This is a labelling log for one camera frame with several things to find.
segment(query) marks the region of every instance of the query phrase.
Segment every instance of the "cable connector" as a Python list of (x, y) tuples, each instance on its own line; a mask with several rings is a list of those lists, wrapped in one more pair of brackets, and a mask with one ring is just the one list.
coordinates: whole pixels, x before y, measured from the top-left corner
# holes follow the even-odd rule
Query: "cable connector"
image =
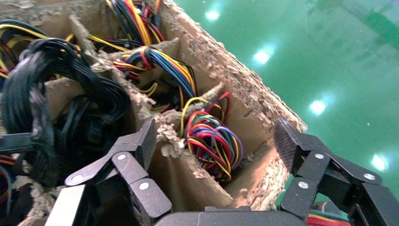
[(103, 126), (99, 121), (91, 121), (88, 128), (87, 141), (100, 144), (103, 137)]

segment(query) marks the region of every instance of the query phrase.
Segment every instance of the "black cable bundle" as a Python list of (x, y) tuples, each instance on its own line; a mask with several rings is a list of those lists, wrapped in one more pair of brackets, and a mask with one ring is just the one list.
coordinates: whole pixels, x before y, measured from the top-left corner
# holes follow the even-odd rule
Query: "black cable bundle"
[[(54, 74), (78, 81), (85, 94), (73, 99), (69, 112), (60, 116), (53, 128), (45, 116), (47, 105), (32, 108), (31, 101), (42, 99), (45, 103), (44, 82)], [(25, 159), (32, 165), (31, 177), (46, 186), (54, 186), (54, 178), (63, 180), (106, 153), (121, 135), (122, 116), (130, 111), (125, 90), (96, 75), (85, 55), (62, 39), (33, 41), (20, 55), (2, 93), (7, 132), (32, 132), (41, 137), (38, 151), (27, 153)]]

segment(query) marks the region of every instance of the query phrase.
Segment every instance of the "green wire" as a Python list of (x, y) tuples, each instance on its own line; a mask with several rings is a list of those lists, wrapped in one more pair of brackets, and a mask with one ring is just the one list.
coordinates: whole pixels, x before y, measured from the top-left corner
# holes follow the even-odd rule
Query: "green wire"
[(342, 220), (342, 221), (345, 221), (345, 222), (349, 221), (348, 218), (346, 218), (346, 217), (343, 217), (343, 216), (340, 216), (340, 215), (337, 215), (337, 214), (334, 214), (334, 213), (322, 212), (322, 211), (319, 211), (319, 210), (311, 210), (310, 214), (319, 215), (319, 216), (322, 216), (322, 217), (325, 217), (325, 218), (329, 218), (329, 219)]

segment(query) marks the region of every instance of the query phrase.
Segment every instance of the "screw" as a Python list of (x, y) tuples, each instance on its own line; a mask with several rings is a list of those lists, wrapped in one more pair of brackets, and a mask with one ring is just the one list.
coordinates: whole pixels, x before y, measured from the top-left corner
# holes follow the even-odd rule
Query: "screw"
[(364, 174), (364, 177), (367, 178), (367, 179), (369, 179), (369, 180), (375, 180), (375, 176), (374, 176), (374, 175), (371, 175), (371, 174), (369, 174), (369, 173), (365, 173), (365, 174)]
[(298, 185), (303, 189), (308, 189), (309, 185), (303, 181), (299, 182)]
[(324, 159), (324, 155), (322, 154), (315, 154), (314, 156), (318, 159)]
[(121, 154), (120, 156), (118, 156), (118, 160), (122, 160), (124, 158), (126, 158), (126, 155), (124, 155), (124, 154)]
[(72, 177), (72, 182), (79, 182), (83, 179), (82, 175), (76, 175), (74, 177)]
[(149, 186), (148, 183), (142, 183), (142, 184), (140, 184), (140, 186), (139, 186), (138, 188), (139, 188), (140, 190), (145, 190), (145, 189), (148, 188), (148, 186)]

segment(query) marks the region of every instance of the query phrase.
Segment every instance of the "epoxy floor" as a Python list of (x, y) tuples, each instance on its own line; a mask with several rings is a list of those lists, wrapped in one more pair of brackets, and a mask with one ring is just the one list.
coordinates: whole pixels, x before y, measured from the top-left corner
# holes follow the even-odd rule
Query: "epoxy floor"
[(175, 0), (334, 153), (399, 197), (399, 2)]

